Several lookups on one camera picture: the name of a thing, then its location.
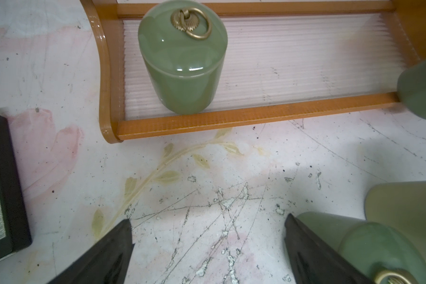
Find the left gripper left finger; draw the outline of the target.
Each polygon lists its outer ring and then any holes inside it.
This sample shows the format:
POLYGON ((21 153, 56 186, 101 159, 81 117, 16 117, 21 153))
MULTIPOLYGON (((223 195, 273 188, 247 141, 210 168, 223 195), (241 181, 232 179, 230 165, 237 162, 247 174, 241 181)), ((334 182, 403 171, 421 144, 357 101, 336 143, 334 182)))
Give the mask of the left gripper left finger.
POLYGON ((123 284, 134 244, 129 219, 122 220, 51 284, 123 284))

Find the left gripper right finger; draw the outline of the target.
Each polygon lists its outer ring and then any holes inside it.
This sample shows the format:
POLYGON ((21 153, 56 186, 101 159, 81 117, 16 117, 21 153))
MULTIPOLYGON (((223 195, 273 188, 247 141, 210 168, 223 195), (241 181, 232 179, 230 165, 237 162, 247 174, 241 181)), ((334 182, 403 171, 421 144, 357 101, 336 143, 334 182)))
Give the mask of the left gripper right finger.
POLYGON ((285 221, 285 247, 297 284, 371 284, 293 214, 285 221))

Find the green canister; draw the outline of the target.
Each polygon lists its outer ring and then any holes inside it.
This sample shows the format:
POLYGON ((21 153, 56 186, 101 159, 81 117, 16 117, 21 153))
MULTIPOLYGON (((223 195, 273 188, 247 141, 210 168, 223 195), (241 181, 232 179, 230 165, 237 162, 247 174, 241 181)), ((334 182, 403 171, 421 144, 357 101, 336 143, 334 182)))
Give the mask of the green canister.
POLYGON ((218 88, 228 34, 220 17, 196 1, 165 1, 148 11, 138 44, 161 103, 181 115, 212 103, 218 88))
POLYGON ((400 74, 396 93, 405 107, 426 120, 426 60, 400 74))
POLYGON ((297 219, 370 279, 385 269, 407 271, 419 284, 426 284, 425 259, 396 229, 327 213, 306 212, 297 219))

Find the yellow canister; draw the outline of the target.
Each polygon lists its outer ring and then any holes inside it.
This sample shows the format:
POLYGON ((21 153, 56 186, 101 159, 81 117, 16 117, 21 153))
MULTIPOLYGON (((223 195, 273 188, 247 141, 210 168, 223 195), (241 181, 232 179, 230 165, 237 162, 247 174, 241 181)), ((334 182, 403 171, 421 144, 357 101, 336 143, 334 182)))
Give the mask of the yellow canister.
POLYGON ((364 214, 398 230, 426 259, 426 181, 375 185, 365 197, 364 214))

